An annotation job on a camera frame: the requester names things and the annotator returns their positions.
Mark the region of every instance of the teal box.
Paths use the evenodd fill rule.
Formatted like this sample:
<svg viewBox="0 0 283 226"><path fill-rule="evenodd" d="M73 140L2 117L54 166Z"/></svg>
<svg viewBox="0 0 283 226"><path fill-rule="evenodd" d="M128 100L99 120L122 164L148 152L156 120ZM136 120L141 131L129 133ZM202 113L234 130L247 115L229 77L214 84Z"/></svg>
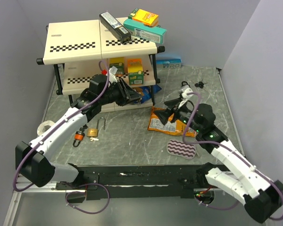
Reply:
<svg viewBox="0 0 283 226"><path fill-rule="evenodd" d="M141 22L131 19L124 21L124 27L130 31L131 35L158 44L163 44L166 37L166 29L161 27L148 27Z"/></svg>

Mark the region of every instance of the padlock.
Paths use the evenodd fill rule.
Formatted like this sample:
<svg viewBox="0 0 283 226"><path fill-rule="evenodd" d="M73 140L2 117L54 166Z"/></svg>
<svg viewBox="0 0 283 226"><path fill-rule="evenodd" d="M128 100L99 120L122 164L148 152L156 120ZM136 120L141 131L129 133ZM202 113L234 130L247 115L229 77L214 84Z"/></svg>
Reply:
<svg viewBox="0 0 283 226"><path fill-rule="evenodd" d="M88 128L88 130L87 130L87 137L89 137L89 138L98 137L98 135L99 135L99 122L100 122L101 119L104 119L104 130L105 130L105 128L106 128L106 119L103 118L103 117L100 117L98 119L97 124L96 124L96 129Z"/></svg>
<svg viewBox="0 0 283 226"><path fill-rule="evenodd" d="M84 139L84 136L85 136L85 134L83 132L77 131L75 133L75 140L72 143L72 146L73 147L78 147L80 145L81 141Z"/></svg>

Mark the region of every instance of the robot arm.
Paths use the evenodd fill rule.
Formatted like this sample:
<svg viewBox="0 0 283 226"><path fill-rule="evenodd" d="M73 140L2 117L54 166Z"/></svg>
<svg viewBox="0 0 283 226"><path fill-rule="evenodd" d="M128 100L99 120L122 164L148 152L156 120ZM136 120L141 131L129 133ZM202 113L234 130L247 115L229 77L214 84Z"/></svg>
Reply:
<svg viewBox="0 0 283 226"><path fill-rule="evenodd" d="M238 152L228 137L214 125L216 116L210 105L199 104L189 123L192 112L194 112L194 109L191 111L187 107L188 99L191 98L190 93L190 86L187 83L182 84L180 97L166 101L167 109L156 110L154 113L164 125L174 114L171 122L180 120L198 132L195 144L200 144L235 176L233 178L222 172L217 166L206 163L198 171L198 181L204 186L212 185L221 188L241 202L253 219L263 223L282 206L278 192L283 194L283 184L279 180L273 182Z"/></svg>
<svg viewBox="0 0 283 226"><path fill-rule="evenodd" d="M27 153L36 147L20 170L20 173L36 186L42 187L50 181L65 181L74 183L74 185L80 185L83 181L83 172L79 168L72 164L54 164L49 162L49 159L74 131L79 130L80 127L100 113L103 105L115 102L119 106L124 106L141 98L141 95L131 89L123 79L119 79L111 83L97 102L89 105L82 112L69 119L69 116L98 97L99 93L104 89L106 80L106 75L94 75L89 88L81 93L80 97L72 103L65 115L49 130L32 140L29 144L20 142L16 146L16 168ZM42 141L49 134L51 135L45 141Z"/></svg>

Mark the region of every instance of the tape roll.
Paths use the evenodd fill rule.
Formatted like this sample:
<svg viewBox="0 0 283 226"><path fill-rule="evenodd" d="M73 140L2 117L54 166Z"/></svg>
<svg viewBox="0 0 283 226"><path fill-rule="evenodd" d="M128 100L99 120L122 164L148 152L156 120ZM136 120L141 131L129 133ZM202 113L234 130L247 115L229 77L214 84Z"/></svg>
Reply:
<svg viewBox="0 0 283 226"><path fill-rule="evenodd" d="M37 134L38 136L41 136L43 133L45 133L47 130L50 129L55 123L53 121L44 121L42 122L38 129L37 129Z"/></svg>

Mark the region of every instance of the wavy pattern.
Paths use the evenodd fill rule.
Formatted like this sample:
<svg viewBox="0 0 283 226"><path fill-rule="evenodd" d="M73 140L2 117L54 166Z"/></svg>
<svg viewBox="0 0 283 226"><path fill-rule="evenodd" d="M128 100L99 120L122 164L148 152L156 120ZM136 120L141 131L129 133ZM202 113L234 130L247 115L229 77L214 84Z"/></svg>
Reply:
<svg viewBox="0 0 283 226"><path fill-rule="evenodd" d="M186 159L193 159L196 155L195 145L186 145L177 140L169 141L167 151L171 155L180 156Z"/></svg>

